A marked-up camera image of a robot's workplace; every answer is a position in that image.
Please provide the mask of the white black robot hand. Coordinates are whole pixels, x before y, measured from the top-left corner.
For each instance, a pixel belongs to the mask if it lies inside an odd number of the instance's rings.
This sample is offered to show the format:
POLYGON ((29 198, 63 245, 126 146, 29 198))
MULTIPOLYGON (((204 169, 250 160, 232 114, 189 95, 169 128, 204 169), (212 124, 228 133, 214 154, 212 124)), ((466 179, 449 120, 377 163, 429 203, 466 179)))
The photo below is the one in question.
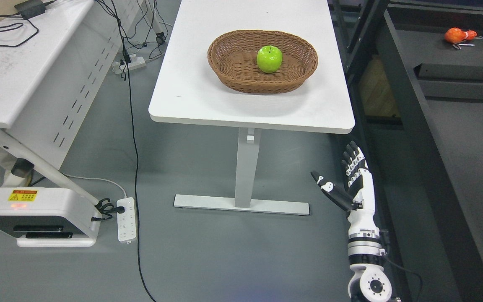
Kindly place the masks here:
POLYGON ((350 238, 379 239, 380 229, 374 223, 376 202, 373 176, 364 153, 354 141, 346 145, 341 164, 345 170, 345 187, 333 183, 317 171, 312 171, 311 176, 322 193, 347 213, 350 238))

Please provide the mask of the white robot base unit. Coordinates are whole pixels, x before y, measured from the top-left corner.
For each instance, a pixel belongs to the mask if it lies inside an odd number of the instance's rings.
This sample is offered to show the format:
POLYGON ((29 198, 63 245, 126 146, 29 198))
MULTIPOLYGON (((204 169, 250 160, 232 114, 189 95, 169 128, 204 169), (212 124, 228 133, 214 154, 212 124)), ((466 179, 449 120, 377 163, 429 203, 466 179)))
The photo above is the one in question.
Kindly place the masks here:
POLYGON ((101 217, 90 201, 71 189, 0 187, 0 231, 20 247, 90 247, 101 217))

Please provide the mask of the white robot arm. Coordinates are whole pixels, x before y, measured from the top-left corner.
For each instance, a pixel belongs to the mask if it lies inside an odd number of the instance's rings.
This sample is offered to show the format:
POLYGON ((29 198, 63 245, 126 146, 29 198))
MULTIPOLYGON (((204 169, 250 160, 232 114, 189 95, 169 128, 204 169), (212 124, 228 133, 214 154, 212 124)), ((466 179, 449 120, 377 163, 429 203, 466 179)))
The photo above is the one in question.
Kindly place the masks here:
POLYGON ((392 285, 384 272, 387 255, 383 241, 373 230, 361 228, 349 235, 348 260, 354 275, 348 283, 351 302, 388 302, 392 285))

